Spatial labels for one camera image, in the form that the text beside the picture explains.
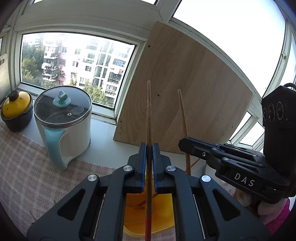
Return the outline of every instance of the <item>lid knob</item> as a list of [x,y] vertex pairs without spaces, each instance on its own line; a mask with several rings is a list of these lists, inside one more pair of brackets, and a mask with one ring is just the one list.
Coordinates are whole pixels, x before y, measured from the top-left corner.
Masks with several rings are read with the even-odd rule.
[[56,107],[66,107],[71,103],[71,99],[65,94],[64,91],[60,91],[57,98],[54,99],[53,104]]
[[19,93],[17,90],[10,92],[8,95],[9,101],[15,101],[18,97],[19,97]]

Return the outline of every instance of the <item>yellow pot lid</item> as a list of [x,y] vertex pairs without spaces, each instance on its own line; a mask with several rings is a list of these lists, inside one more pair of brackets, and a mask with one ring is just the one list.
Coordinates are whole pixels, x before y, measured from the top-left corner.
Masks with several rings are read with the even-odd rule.
[[2,106],[2,115],[5,119],[12,119],[23,114],[31,103],[30,95],[27,92],[14,90]]

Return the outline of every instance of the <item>teal handle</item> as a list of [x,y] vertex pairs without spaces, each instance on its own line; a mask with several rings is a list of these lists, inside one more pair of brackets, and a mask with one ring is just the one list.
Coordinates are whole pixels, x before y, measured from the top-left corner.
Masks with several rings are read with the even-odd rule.
[[67,165],[63,162],[61,148],[59,146],[62,135],[65,133],[65,130],[62,129],[50,129],[43,127],[46,147],[48,156],[52,164],[60,170],[65,170]]

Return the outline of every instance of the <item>yellow bucket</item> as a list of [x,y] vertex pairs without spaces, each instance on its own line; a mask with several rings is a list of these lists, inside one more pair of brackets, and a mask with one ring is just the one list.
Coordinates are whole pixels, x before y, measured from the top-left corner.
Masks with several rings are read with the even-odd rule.
[[[145,213],[143,209],[132,207],[146,199],[146,188],[141,194],[127,194],[123,232],[132,237],[145,236]],[[174,227],[174,210],[171,194],[159,194],[152,199],[152,228],[151,233],[157,234]]]

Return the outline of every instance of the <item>plywood panel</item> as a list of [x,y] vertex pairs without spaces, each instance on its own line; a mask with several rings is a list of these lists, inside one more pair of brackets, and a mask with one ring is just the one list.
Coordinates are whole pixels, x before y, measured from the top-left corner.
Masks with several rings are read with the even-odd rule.
[[181,153],[181,89],[188,134],[225,143],[247,111],[252,92],[215,54],[179,30],[156,22],[128,89],[114,140],[146,140],[146,92],[151,81],[152,140]]

